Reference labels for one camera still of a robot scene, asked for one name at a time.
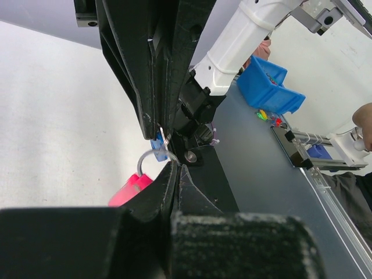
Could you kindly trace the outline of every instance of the blue bin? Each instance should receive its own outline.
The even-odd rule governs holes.
[[[285,68],[252,56],[250,65],[240,75],[237,84],[248,105],[279,115],[293,113],[300,108],[306,97],[283,86],[286,75]]]

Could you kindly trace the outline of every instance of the person's hand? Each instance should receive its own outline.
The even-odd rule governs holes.
[[[372,151],[372,103],[360,107],[353,115],[355,125],[362,128],[366,149]]]
[[[372,119],[370,122],[370,125],[365,125],[365,127],[362,127],[363,141],[368,151],[372,151]]]

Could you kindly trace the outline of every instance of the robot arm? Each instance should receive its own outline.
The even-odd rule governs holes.
[[[303,0],[242,0],[207,55],[195,80],[211,96],[225,95],[239,69],[275,26]]]

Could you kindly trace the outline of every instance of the bolt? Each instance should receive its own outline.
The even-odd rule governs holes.
[[[196,160],[198,160],[198,158],[196,157],[195,153],[193,153],[193,151],[186,151],[185,158],[186,158],[186,161],[188,161],[189,163],[195,163]]]

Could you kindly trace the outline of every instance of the red small object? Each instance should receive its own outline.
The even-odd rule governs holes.
[[[139,192],[143,191],[152,182],[152,179],[146,174],[143,174],[141,177],[133,174],[124,186],[111,198],[109,206],[118,207],[125,204],[130,199],[133,199],[133,197],[135,197]]]

